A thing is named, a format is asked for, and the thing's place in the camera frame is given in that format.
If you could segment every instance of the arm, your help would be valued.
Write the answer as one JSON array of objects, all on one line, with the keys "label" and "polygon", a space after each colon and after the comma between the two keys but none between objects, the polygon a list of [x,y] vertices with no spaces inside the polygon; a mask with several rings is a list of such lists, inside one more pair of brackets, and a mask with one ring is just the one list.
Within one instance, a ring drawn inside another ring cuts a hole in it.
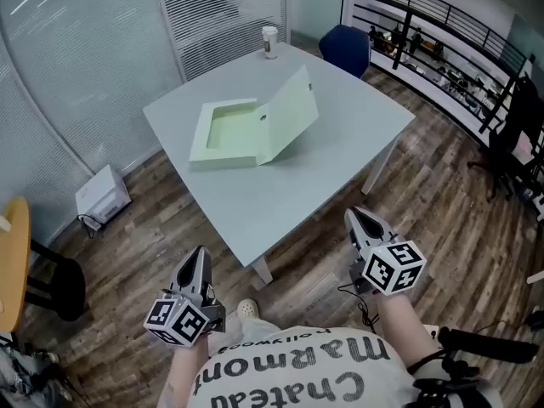
[{"label": "arm", "polygon": [[406,367],[439,350],[404,294],[377,295],[383,337],[397,351]]},{"label": "arm", "polygon": [[192,348],[178,348],[157,408],[185,408],[198,371],[208,359],[207,337],[199,337]]}]

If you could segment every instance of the power cord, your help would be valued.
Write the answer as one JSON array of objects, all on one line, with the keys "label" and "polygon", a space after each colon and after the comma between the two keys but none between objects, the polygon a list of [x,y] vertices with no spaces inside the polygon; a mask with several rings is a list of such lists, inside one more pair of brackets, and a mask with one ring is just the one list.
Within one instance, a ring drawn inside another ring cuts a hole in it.
[{"label": "power cord", "polygon": [[77,390],[76,390],[76,387],[74,386],[74,384],[72,384],[70,382],[70,380],[68,379],[67,376],[64,376],[64,384],[71,390],[73,391],[75,394],[77,394],[77,396],[79,397],[79,399],[81,399],[83,401],[83,403],[88,406],[88,408],[91,408],[91,405],[89,404],[88,402],[88,397],[87,396],[83,396],[83,394],[79,393]]},{"label": "power cord", "polygon": [[95,231],[85,223],[85,218],[91,219],[93,222],[98,224],[100,228],[104,227],[104,224],[102,224],[100,221],[97,221],[96,218],[91,216],[90,214],[78,214],[76,216],[76,219],[81,223],[83,229],[87,231],[88,238],[93,239]]},{"label": "power cord", "polygon": [[483,330],[486,330],[488,328],[491,328],[492,326],[495,326],[495,325],[499,325],[501,322],[505,323],[507,326],[510,326],[513,330],[518,330],[519,328],[521,328],[524,324],[522,323],[521,325],[514,325],[514,324],[511,324],[510,322],[504,320],[504,319],[500,319],[500,320],[496,320],[495,322],[493,323],[490,323],[489,325],[487,326],[484,326],[480,329],[478,329],[477,331],[474,332],[474,334],[480,334]]},{"label": "power cord", "polygon": [[374,325],[376,324],[376,322],[379,321],[380,316],[378,315],[378,313],[376,313],[376,315],[374,315],[374,317],[372,317],[372,318],[370,317],[370,313],[368,311],[368,305],[366,304],[365,299],[363,299],[357,293],[353,293],[353,292],[351,292],[350,290],[348,290],[346,288],[346,287],[351,287],[353,284],[354,284],[353,282],[351,282],[349,284],[345,284],[343,286],[337,287],[337,290],[339,292],[346,292],[346,293],[350,294],[351,296],[355,296],[357,299],[360,300],[360,303],[357,304],[357,308],[362,313],[363,325],[368,326],[371,329],[371,331],[374,334],[376,334],[376,331],[374,330]]}]

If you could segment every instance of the black office chair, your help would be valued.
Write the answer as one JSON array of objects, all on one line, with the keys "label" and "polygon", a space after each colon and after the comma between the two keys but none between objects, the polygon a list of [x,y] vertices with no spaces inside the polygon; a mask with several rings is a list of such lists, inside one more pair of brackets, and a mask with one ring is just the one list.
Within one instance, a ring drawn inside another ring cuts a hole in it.
[{"label": "black office chair", "polygon": [[34,240],[31,240],[31,250],[55,263],[55,267],[49,283],[30,276],[26,278],[26,284],[39,291],[39,294],[27,289],[25,301],[44,309],[52,309],[62,320],[72,322],[79,319],[86,308],[85,276],[79,264]]},{"label": "black office chair", "polygon": [[536,156],[535,147],[540,138],[543,122],[544,107],[536,87],[527,76],[521,77],[516,82],[504,125],[499,126],[502,127],[500,132],[498,127],[490,131],[490,146],[481,149],[487,162],[467,163],[468,167],[481,167],[493,174],[493,190],[487,201],[495,198],[501,183],[507,190],[507,201],[510,200],[513,192],[508,176],[520,177],[527,187],[539,191],[538,184],[530,172],[530,165],[523,165],[512,152],[518,144],[521,132],[525,132],[533,146],[533,155]]},{"label": "black office chair", "polygon": [[324,60],[357,78],[363,77],[371,64],[371,41],[368,33],[355,27],[333,27],[321,38],[320,51]]}]

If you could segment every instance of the light green box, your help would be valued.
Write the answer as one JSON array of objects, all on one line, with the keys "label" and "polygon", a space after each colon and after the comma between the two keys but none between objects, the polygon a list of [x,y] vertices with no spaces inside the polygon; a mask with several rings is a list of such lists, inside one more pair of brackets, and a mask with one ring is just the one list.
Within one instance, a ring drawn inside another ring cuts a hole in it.
[{"label": "light green box", "polygon": [[272,100],[205,103],[190,151],[191,168],[255,167],[273,160],[318,117],[306,66]]}]

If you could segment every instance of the window blinds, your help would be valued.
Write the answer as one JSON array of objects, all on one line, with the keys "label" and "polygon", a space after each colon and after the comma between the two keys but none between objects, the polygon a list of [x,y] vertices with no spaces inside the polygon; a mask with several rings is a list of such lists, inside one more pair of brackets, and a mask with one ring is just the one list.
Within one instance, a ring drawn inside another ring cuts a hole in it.
[{"label": "window blinds", "polygon": [[262,47],[263,26],[286,40],[286,0],[162,0],[182,72],[191,80]]},{"label": "window blinds", "polygon": [[23,195],[33,237],[47,242],[76,216],[74,194],[88,178],[40,120],[0,41],[0,209]]},{"label": "window blinds", "polygon": [[0,20],[32,98],[93,171],[160,149],[142,109],[181,77],[158,0],[0,0]]}]

